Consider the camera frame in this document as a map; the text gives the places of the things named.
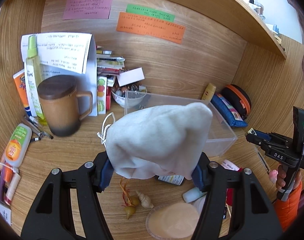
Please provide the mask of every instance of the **black case with orange zipper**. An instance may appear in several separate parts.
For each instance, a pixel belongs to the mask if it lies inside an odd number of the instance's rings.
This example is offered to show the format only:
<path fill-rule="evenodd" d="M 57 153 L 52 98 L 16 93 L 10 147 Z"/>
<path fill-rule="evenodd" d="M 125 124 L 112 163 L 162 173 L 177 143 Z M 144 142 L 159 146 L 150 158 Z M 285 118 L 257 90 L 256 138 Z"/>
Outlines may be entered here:
<path fill-rule="evenodd" d="M 251 110 L 251 100 L 246 92 L 237 85 L 227 85 L 222 89 L 221 95 L 237 110 L 243 120 L 247 118 Z"/>

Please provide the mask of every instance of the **desk surface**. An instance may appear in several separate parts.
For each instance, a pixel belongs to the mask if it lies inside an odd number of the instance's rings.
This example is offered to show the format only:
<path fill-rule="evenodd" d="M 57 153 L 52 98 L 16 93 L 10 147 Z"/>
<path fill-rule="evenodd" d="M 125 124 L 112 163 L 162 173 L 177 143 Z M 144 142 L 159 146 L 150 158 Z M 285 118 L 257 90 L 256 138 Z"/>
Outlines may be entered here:
<path fill-rule="evenodd" d="M 124 109 L 114 101 L 111 109 L 116 119 L 123 116 Z M 71 137 L 53 140 L 43 139 L 31 143 L 20 167 L 22 179 L 18 185 L 12 202 L 12 226 L 20 234 L 29 208 L 42 186 L 45 178 L 55 167 L 63 171 L 77 169 L 87 161 L 95 158 L 97 153 L 104 151 L 96 133 L 101 130 L 105 115 L 86 118 L 80 130 Z M 222 157 L 212 157 L 211 160 L 222 163 L 224 159 L 234 162 L 239 167 L 249 167 L 253 170 L 270 199 L 275 197 L 275 186 L 269 181 L 268 176 L 254 151 L 254 145 L 245 140 L 242 129 L 235 130 L 238 140 Z M 114 239 L 153 239 L 145 229 L 145 219 L 150 210 L 142 207 L 129 220 L 123 211 L 122 190 L 119 186 L 120 176 L 115 174 L 110 185 L 101 194 L 99 201 L 105 219 Z M 192 181 L 185 180 L 181 186 L 157 181 L 131 179 L 128 185 L 130 190 L 139 190 L 151 197 L 155 206 L 183 202 L 182 193 L 193 188 Z M 76 190 L 71 190 L 72 210 L 76 232 L 84 236 L 77 204 Z M 221 233 L 228 232 L 229 219 L 222 224 Z"/>

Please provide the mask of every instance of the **blue pencil case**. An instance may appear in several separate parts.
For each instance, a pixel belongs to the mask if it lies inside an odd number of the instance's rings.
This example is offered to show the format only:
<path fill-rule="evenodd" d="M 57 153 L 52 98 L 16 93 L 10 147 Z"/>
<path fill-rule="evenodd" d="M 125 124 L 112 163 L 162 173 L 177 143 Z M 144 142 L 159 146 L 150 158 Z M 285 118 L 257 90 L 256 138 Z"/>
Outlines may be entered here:
<path fill-rule="evenodd" d="M 214 94 L 211 103 L 231 127 L 248 126 L 235 108 L 221 94 Z"/>

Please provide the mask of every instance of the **white drawstring pouch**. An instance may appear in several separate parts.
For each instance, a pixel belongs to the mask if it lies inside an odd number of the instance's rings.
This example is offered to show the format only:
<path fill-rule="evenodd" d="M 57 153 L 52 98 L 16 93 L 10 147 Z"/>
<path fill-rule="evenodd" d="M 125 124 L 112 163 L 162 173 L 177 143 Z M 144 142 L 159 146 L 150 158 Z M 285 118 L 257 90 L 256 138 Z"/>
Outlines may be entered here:
<path fill-rule="evenodd" d="M 97 135 L 115 172 L 128 179 L 191 174 L 208 138 L 211 110 L 203 103 L 154 106 L 125 115 Z"/>

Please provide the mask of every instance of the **dark wooden lid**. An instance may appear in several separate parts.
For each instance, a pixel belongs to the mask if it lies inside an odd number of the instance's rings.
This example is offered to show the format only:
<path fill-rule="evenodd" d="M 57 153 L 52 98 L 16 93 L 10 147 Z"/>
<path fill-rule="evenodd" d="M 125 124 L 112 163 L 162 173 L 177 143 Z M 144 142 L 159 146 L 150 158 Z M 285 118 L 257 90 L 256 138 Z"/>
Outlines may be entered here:
<path fill-rule="evenodd" d="M 38 96 L 42 99 L 58 99 L 73 92 L 76 78 L 70 75 L 58 75 L 42 81 L 38 88 Z"/>

